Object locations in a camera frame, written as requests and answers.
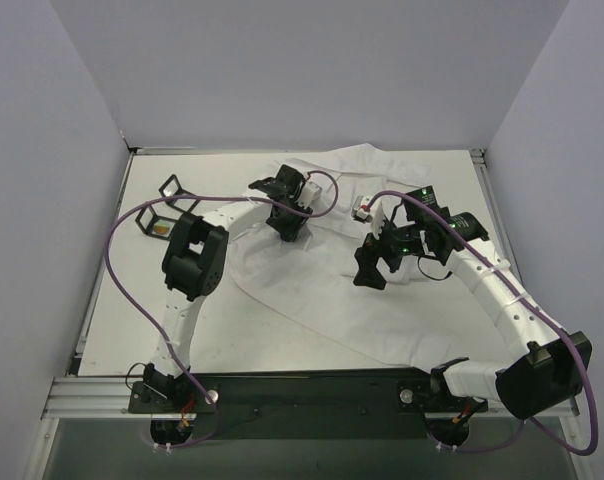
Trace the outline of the white garment shirt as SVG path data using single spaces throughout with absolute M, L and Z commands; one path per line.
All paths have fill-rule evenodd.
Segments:
M 256 226 L 230 246 L 226 270 L 246 294 L 288 319 L 380 363 L 422 370 L 467 356 L 499 361 L 503 342 L 489 317 L 457 278 L 433 262 L 405 258 L 378 291 L 358 287 L 355 250 L 367 228 L 350 209 L 378 195 L 391 210 L 399 192 L 432 186 L 440 203 L 468 211 L 492 227 L 470 154 L 464 150 L 386 152 L 361 144 L 328 152 L 251 154 L 252 178 L 282 165 L 311 172 L 321 186 L 298 239 L 281 241 Z

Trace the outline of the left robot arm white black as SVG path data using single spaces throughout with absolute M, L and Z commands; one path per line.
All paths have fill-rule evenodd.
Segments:
M 143 373 L 152 400 L 165 411 L 186 402 L 190 349 L 205 298 L 219 285 L 229 242 L 257 223 L 291 242 L 313 213 L 322 188 L 296 169 L 283 165 L 274 177 L 249 185 L 260 200 L 233 202 L 203 215 L 183 214 L 173 228 L 162 261 L 168 289 L 156 349 Z

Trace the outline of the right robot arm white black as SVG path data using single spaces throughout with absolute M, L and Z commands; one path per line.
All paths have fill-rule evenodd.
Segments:
M 433 388 L 448 396 L 498 401 L 520 420 L 579 394 L 592 355 L 590 340 L 581 332 L 568 333 L 534 302 L 473 214 L 451 214 L 430 186 L 400 199 L 403 226 L 385 214 L 380 195 L 354 201 L 353 219 L 370 226 L 355 252 L 355 285 L 384 289 L 380 261 L 396 272 L 409 256 L 435 260 L 473 295 L 512 360 L 509 365 L 448 361 L 432 369 Z

